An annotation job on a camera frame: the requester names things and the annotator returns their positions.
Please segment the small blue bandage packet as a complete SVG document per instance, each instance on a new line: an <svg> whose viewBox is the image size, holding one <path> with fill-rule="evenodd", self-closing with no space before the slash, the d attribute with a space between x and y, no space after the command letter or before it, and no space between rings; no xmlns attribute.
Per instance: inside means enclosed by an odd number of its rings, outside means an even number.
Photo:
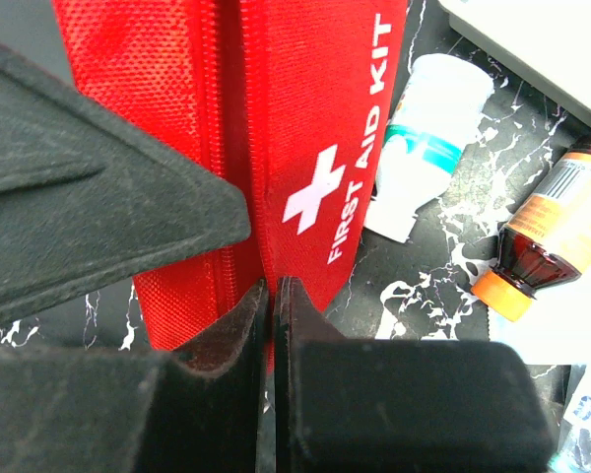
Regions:
<svg viewBox="0 0 591 473"><path fill-rule="evenodd" d="M559 449L551 472L591 472L591 366L584 369L561 421Z"/></svg>

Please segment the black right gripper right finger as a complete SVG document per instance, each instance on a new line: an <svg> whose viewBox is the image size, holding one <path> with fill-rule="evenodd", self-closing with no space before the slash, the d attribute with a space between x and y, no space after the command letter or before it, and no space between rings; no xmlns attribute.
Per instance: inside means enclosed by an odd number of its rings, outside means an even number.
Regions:
<svg viewBox="0 0 591 473"><path fill-rule="evenodd" d="M546 469L556 438L510 347L348 338L294 277L274 321L278 471Z"/></svg>

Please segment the red first aid kit pouch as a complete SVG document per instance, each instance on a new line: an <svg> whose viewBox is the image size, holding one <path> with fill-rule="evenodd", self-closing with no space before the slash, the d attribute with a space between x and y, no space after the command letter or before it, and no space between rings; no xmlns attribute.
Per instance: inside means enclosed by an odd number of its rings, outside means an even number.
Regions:
<svg viewBox="0 0 591 473"><path fill-rule="evenodd" d="M383 144L402 1L57 1L78 90L238 187L250 237L137 275L172 350L259 279L318 309L348 281Z"/></svg>

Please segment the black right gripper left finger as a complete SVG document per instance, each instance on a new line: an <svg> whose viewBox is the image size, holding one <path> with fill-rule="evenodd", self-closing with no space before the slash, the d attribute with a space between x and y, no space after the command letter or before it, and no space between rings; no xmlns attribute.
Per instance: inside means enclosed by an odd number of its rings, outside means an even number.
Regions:
<svg viewBox="0 0 591 473"><path fill-rule="evenodd" d="M269 291L166 351L0 350L0 472L252 472Z"/></svg>

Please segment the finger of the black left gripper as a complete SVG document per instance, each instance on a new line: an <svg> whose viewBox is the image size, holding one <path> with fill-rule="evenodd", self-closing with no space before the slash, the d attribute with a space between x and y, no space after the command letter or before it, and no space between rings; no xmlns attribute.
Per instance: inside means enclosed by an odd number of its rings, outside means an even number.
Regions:
<svg viewBox="0 0 591 473"><path fill-rule="evenodd" d="M238 188L0 43L0 326L249 234Z"/></svg>

